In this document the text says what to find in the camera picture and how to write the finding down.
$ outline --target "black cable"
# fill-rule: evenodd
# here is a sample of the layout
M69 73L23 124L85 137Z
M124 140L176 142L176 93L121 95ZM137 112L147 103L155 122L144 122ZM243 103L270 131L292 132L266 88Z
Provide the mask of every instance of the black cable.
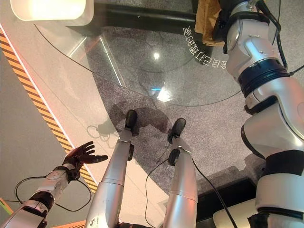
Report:
M276 33L275 33L275 37L276 37L276 43L279 49L279 53L281 56L281 60L282 63L285 67L285 69L288 69L288 65L287 65L287 61L283 52L283 48L282 48L282 43L281 43L281 36L280 36L280 32L281 32L281 25L280 22L275 18L275 16L270 12L269 8L267 7L267 5L265 4L264 0L259 0L256 4L256 6L271 20L271 22L275 25L276 27Z
M147 208L148 208L148 193L147 193L147 180L148 177L151 175L151 173L156 170L160 165L164 164L168 159L164 160L163 162L159 163L153 170L151 170L146 178L146 184L145 184L145 188L146 188L146 210L144 212L144 218L146 219L146 222L153 228L156 228L155 226L151 225L150 222L148 222L147 220Z
M301 66L301 67L299 67L299 68L297 68L297 69L294 70L294 71L289 72L289 75L292 76L292 75L294 75L296 72L298 72L299 70L302 70L303 68L304 68L304 65Z
M199 170L199 168L198 168L197 165L195 164L194 160L193 160L193 164L194 164L195 168L197 169L197 171L203 176L203 178L206 179L206 181L211 185L211 187L212 187L213 190L215 191L215 193L216 193L216 195L218 196L219 201L220 201L221 204L223 205L223 207L224 207L224 209L225 209L225 211L226 211L226 213L227 213L227 215L228 215L228 217L229 217L229 219L230 219L230 221L231 221L233 227L234 227L234 228L238 228L237 225L236 225L236 223L235 223L235 221L234 221L234 219L232 218L232 216L231 216L231 214L230 214L230 212L229 212L229 210L228 210L228 208L227 208L227 206L226 206L226 204L225 204L223 198L221 197L219 191L214 187L214 185L211 183L211 181L209 181L209 179L208 179L208 178Z
M23 182L26 182L26 181L32 180L32 179L42 179L42 178L46 178L49 174L47 174L47 175L45 175L45 176L38 176L38 177L27 177L27 178L21 180L21 181L16 185L16 187L15 187L15 197L16 197L16 199L18 200L18 202L21 203L21 204L23 203L23 201L21 201L21 200L19 199L19 196L18 196L18 188L19 188L19 186L20 186Z
M89 200L87 201L87 203L85 204L85 205L83 205L82 207L80 207L79 209L77 209L77 210L71 210L71 209L68 209L68 208L65 208L65 207L63 207L63 206L61 206L61 205L59 205L59 204L57 204L57 203L55 203L55 205L57 205L57 206L59 206L59 207L61 207L61 208L63 208L63 209L65 209L65 210L67 210L67 211L70 211L70 212L76 212L76 211L79 211L79 210L81 210L82 208L84 208L86 205L88 205L89 204L89 202L91 201L91 199L92 199L92 193L91 193L91 190L86 186L86 184L84 184L82 181L80 181L80 180L76 180L76 181L78 181L78 182L80 182L81 184L83 184L85 187L86 187L86 189L89 191L89 193L90 193L90 198L89 198Z
M16 197L17 200L18 200L18 201L16 201L16 202L19 202L19 203L21 203L21 204L24 202L24 201L21 201L20 198L19 198L19 196L18 196L18 188L19 188L19 186L20 186L22 183L24 183L24 182L26 182L26 181L28 181L28 180L32 180L32 179L42 179L42 178L46 178L49 174L47 174L46 176L28 177L28 178L25 178L25 179L21 180L21 181L16 185L16 187L15 187L15 197ZM80 207L79 209L77 209L77 210L71 210L71 209L65 208L65 207L63 207L63 206L61 206L60 204L57 204L57 203L55 203L55 205L57 205L57 206L59 206L59 207L65 209L65 210L67 210L67 211L76 212L76 211L81 210L82 208L84 208L86 205L88 205L88 204L90 203L90 201L91 201L91 199L92 199L92 193L91 193L90 189L89 189L89 188L86 186L86 184L84 184L82 181L80 181L80 180L77 180L77 181L80 182L81 184L83 184L83 185L87 188L87 190L89 191L90 198L89 198L88 202L87 202L85 205L83 205L82 207Z

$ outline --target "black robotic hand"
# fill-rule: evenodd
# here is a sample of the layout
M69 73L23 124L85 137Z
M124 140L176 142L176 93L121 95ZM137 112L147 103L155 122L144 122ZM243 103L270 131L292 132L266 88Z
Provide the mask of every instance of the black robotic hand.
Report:
M87 142L75 149L73 149L64 159L62 165L72 164L75 166L75 179L77 180L80 177L80 169L83 164L92 164L102 162L108 159L107 155L92 155L95 152L93 150L95 146L93 141Z

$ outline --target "glass table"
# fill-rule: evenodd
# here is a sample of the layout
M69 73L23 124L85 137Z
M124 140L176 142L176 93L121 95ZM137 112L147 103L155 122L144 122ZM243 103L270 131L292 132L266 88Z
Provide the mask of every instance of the glass table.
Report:
M279 1L267 4L278 18ZM96 0L87 27L53 21L36 27L56 49L92 71L95 80L102 77L173 105L208 105L240 88L226 71L223 48L203 45L194 32L196 5L195 0ZM143 19L137 23L134 17ZM272 42L275 32L270 24Z

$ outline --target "striped tape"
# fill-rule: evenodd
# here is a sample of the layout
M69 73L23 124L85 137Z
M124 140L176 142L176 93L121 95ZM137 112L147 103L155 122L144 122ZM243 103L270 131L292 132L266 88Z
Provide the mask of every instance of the striped tape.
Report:
M7 205L7 203L5 201L3 201L3 199L0 197L0 206L9 214L11 215L12 213L14 213L14 211L9 207L9 205Z
M81 222L74 222L53 228L85 228L85 227L86 227L86 221L81 221Z
M69 153L70 150L73 149L70 141L67 139L67 136L64 130L62 129L60 123L55 118L53 112L50 110L42 94L39 92L38 88L35 86L34 82L29 76L14 47L11 45L10 41L8 40L8 37L2 29L1 24L0 48L2 49L2 52L8 60L9 64L11 65L13 71L17 75L17 78L21 82L23 88L27 91L28 96L36 106L38 112L40 112L42 118L44 119L54 136L57 138L65 152ZM80 175L85 179L85 182L87 183L91 191L95 193L97 190L97 185L91 174L84 166L80 169Z

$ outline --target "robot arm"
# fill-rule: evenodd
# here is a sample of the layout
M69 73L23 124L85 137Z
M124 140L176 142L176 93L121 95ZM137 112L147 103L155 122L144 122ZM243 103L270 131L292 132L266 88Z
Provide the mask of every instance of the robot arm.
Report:
M106 160L107 156L95 156L93 142L88 142L72 150L64 159L62 166L56 167L46 176L40 187L29 200L25 201L2 224L1 228L44 228L47 214L56 201L60 199L62 191L70 181L80 177L80 168L84 163L97 163Z
M251 227L304 227L304 90L278 61L268 41L262 0L220 0L214 39L225 41L227 71L239 83L245 110L245 145L266 160L257 185Z

